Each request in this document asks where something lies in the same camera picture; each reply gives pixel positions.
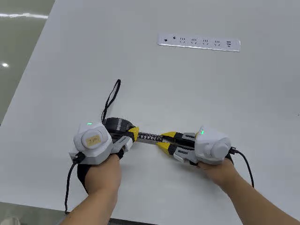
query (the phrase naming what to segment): gray floor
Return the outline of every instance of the gray floor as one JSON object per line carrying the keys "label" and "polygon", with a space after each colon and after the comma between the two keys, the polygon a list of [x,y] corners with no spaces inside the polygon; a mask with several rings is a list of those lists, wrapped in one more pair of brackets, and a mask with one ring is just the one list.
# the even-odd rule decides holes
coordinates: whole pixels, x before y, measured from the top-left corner
{"label": "gray floor", "polygon": [[0,124],[54,2],[0,1]]}
{"label": "gray floor", "polygon": [[22,225],[55,225],[64,218],[64,212],[0,202],[0,221],[16,217]]}

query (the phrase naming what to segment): forearm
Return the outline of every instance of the forearm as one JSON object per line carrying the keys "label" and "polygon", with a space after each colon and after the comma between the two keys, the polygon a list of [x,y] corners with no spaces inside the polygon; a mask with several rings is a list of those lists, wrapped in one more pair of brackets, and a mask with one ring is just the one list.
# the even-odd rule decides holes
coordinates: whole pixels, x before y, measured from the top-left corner
{"label": "forearm", "polygon": [[222,187],[243,225],[299,225],[300,222],[277,208],[240,176]]}
{"label": "forearm", "polygon": [[117,202],[117,193],[105,189],[92,193],[68,214],[62,225],[107,225]]}

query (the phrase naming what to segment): white controller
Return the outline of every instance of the white controller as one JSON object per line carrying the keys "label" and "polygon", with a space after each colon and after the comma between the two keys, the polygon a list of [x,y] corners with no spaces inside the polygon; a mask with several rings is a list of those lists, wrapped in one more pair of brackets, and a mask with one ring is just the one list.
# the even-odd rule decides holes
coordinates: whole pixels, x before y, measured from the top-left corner
{"label": "white controller", "polygon": [[118,153],[121,149],[124,152],[130,150],[133,140],[123,136],[113,143],[111,135],[105,126],[100,122],[82,123],[78,133],[74,136],[75,147],[69,152],[73,160],[78,152],[86,157],[81,164],[98,165],[104,162],[110,154]]}

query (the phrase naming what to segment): power strip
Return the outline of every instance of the power strip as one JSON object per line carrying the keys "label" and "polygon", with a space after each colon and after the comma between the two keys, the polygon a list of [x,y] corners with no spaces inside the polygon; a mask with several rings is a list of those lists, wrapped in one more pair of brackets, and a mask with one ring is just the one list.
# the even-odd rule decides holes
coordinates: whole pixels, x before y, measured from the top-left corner
{"label": "power strip", "polygon": [[187,36],[178,34],[159,34],[159,45],[185,48],[211,49],[219,51],[239,52],[240,40],[236,38],[214,38],[203,36]]}

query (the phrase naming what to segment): white plastic housing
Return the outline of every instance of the white plastic housing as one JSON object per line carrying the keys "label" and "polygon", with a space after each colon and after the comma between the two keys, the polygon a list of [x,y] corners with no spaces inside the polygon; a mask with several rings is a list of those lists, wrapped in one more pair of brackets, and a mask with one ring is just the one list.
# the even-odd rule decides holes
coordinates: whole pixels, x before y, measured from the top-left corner
{"label": "white plastic housing", "polygon": [[[100,138],[100,142],[88,145],[87,140],[97,135]],[[74,136],[74,145],[75,147],[69,153],[71,157],[74,157],[79,151],[82,151],[87,158],[97,158],[107,151],[107,154],[105,153],[104,155],[108,157],[111,153],[113,141],[102,123],[82,123],[78,134]]]}
{"label": "white plastic housing", "polygon": [[211,128],[202,126],[196,135],[195,154],[205,163],[222,163],[230,148],[229,137]]}

